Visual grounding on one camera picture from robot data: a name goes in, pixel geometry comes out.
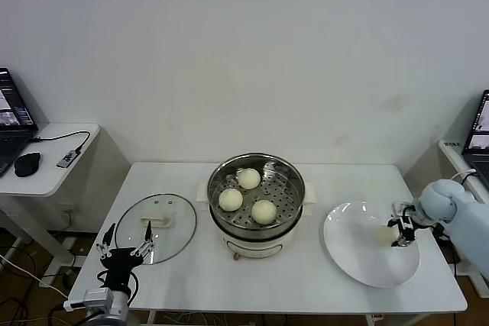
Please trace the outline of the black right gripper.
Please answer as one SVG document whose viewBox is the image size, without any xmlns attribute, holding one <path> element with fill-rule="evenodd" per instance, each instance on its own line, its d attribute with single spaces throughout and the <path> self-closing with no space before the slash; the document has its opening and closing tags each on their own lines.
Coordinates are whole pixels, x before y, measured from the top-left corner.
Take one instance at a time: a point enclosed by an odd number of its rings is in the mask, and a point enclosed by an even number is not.
<svg viewBox="0 0 489 326">
<path fill-rule="evenodd" d="M 411 244 L 411 240 L 415 240 L 415 227 L 411 220 L 411 217 L 402 215 L 399 219 L 392 218 L 387 222 L 388 227 L 394 227 L 400 224 L 400 237 L 397 238 L 393 243 L 393 247 L 407 247 Z"/>
</svg>

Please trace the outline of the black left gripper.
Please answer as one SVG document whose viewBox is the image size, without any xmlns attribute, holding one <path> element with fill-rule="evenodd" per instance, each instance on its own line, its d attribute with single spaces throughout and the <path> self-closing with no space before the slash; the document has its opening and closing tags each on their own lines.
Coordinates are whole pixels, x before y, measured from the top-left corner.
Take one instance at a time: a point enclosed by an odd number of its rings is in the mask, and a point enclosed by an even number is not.
<svg viewBox="0 0 489 326">
<path fill-rule="evenodd" d="M 144 258 L 154 248 L 152 223 L 147 223 L 144 233 L 144 241 L 136 249 L 116 248 L 110 250 L 115 223 L 109 227 L 102 237 L 102 242 L 97 243 L 97 249 L 102 257 L 102 265 L 107 270 L 104 286 L 108 288 L 128 288 L 131 271 L 140 266 Z"/>
</svg>

